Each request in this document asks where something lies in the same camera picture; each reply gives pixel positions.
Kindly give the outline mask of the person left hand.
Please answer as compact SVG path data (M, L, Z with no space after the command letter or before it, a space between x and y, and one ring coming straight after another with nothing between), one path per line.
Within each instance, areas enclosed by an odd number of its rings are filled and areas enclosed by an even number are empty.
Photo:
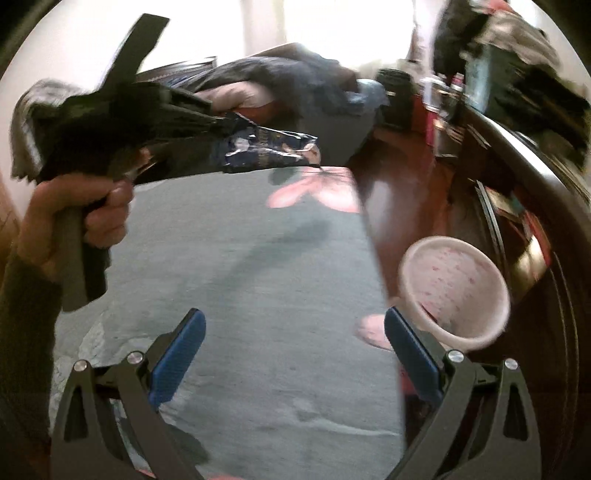
M16 252L43 276L59 281L58 248L65 244L66 215L74 215L74 239L108 249L126 235L133 199L127 180L113 181L79 173L40 183L32 194L16 241Z

